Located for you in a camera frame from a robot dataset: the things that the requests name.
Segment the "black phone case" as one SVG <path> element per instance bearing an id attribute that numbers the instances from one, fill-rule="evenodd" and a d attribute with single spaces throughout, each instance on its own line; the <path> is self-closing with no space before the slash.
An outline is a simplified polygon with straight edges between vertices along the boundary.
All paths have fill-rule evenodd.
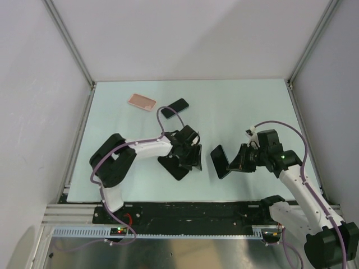
<path id="1" fill-rule="evenodd" d="M 178 157 L 159 156 L 157 161 L 177 181 L 182 180 L 190 172 L 180 166 Z"/>

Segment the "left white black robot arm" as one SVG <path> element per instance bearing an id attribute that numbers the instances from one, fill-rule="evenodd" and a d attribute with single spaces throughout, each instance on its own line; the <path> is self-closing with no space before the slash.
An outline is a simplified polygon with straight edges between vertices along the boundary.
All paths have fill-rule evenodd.
<path id="1" fill-rule="evenodd" d="M 117 224 L 124 218 L 120 184 L 136 160 L 156 157 L 160 165 L 177 181 L 193 168 L 202 170 L 200 135 L 190 126 L 163 132 L 158 138 L 127 141 L 120 134 L 111 135 L 93 154 L 89 164 L 90 181 L 99 186 L 105 217 Z"/>

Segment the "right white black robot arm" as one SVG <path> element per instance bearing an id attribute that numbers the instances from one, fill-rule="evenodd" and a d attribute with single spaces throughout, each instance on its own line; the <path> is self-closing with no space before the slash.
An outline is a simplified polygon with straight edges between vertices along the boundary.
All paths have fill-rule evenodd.
<path id="1" fill-rule="evenodd" d="M 264 207 L 259 211 L 260 220 L 267 225 L 278 222 L 302 240 L 314 268 L 345 268 L 356 258 L 358 226 L 345 222 L 313 187 L 303 169 L 304 161 L 294 151 L 283 150 L 276 130 L 256 132 L 251 128 L 246 134 L 249 141 L 241 144 L 227 169 L 253 173 L 258 167 L 267 168 L 288 188 L 302 210 L 295 212 L 283 197 L 270 196 L 261 200 Z"/>

